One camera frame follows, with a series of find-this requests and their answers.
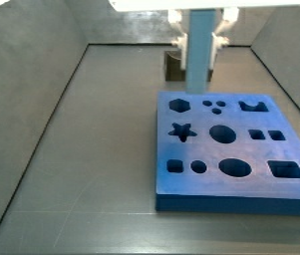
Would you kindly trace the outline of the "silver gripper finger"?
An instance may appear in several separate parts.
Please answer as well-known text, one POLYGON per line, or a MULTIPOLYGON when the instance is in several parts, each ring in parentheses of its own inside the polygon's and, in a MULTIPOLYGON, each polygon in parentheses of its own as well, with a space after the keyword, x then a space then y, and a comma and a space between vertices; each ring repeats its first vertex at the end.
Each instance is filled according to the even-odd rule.
POLYGON ((180 10, 168 11, 168 23, 172 29, 179 33, 179 36, 172 41, 172 44, 180 49, 180 68, 186 70, 187 68, 187 46, 188 46, 188 35, 184 32, 183 25, 183 15, 180 10))
POLYGON ((224 36, 224 33, 235 26, 239 19, 239 12, 240 9, 238 7, 227 7, 223 9, 222 21, 212 32, 210 70, 215 68, 218 51, 230 45, 230 39, 224 36))

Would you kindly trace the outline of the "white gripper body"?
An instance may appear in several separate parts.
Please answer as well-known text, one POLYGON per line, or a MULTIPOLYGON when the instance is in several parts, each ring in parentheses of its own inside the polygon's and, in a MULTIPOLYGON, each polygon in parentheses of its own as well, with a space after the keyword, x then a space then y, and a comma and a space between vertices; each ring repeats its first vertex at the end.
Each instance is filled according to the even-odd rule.
POLYGON ((109 0, 119 12, 228 7, 300 6, 300 0, 109 0))

